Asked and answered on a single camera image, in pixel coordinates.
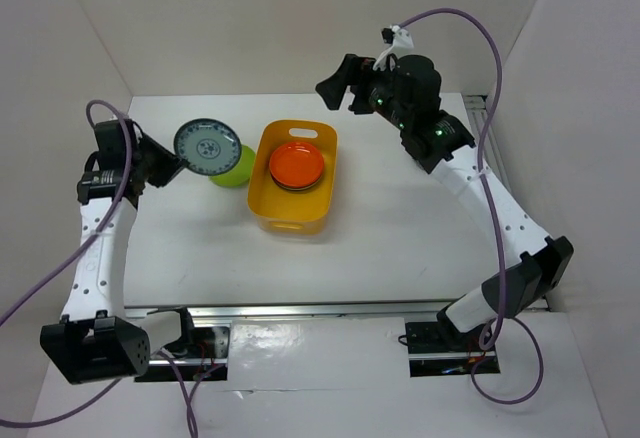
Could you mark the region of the blue floral plate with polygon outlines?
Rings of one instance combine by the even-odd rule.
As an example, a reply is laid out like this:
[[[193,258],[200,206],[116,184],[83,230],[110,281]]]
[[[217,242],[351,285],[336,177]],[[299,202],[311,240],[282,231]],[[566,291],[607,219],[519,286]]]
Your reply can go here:
[[[183,124],[174,135],[173,147],[191,172],[203,176],[229,172],[242,155],[241,141],[235,131],[225,123],[209,118]]]

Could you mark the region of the orange plate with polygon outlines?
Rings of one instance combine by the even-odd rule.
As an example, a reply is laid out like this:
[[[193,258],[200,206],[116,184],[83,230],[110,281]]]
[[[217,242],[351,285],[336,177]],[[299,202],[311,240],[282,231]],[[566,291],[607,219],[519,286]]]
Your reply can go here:
[[[304,180],[285,180],[282,177],[278,177],[274,174],[271,175],[271,179],[273,180],[273,182],[280,182],[285,184],[286,186],[291,186],[291,187],[305,187],[314,183],[319,184],[322,180],[322,176],[318,175],[317,177],[314,177],[313,179],[304,179]]]
[[[324,158],[307,142],[293,141],[275,149],[269,158],[269,171],[285,180],[313,179],[324,172]]]

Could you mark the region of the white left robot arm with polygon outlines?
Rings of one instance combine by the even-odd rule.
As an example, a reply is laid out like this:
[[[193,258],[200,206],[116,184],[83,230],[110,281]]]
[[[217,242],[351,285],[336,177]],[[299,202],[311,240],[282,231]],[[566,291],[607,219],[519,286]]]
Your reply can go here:
[[[70,384],[138,377],[161,349],[176,357],[196,348],[184,307],[160,308],[128,321],[124,274],[139,199],[147,185],[167,185],[184,163],[131,119],[95,126],[97,149],[77,184],[83,251],[67,302],[40,345]]]

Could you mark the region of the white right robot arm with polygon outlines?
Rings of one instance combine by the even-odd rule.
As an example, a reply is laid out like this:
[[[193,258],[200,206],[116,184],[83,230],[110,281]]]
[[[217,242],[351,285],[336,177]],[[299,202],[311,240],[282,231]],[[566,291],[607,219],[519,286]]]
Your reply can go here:
[[[436,337],[460,349],[471,332],[498,318],[513,319],[560,282],[574,247],[533,221],[478,156],[475,139],[441,107],[441,76],[420,55],[390,55],[383,67],[347,54],[316,93],[335,111],[344,95],[356,115],[378,114],[400,132],[405,151],[455,196],[498,254],[497,273],[437,315]]]

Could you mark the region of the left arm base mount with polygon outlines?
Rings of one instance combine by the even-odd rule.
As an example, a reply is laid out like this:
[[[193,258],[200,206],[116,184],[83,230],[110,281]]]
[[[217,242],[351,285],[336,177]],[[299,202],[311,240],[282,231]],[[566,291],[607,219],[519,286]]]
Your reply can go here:
[[[147,333],[151,347],[147,372],[137,378],[138,382],[177,380],[160,352],[174,360],[185,382],[227,379],[229,324],[197,324],[186,307],[151,310],[133,318],[132,323]]]

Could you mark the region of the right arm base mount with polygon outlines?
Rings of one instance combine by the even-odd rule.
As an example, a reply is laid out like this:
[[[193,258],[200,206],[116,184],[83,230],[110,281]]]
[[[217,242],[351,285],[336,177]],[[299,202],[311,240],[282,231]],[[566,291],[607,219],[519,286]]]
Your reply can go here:
[[[397,341],[408,353],[412,378],[469,375],[474,366],[478,374],[499,374],[494,348],[479,346],[481,327],[463,335],[447,335],[436,321],[406,322]]]

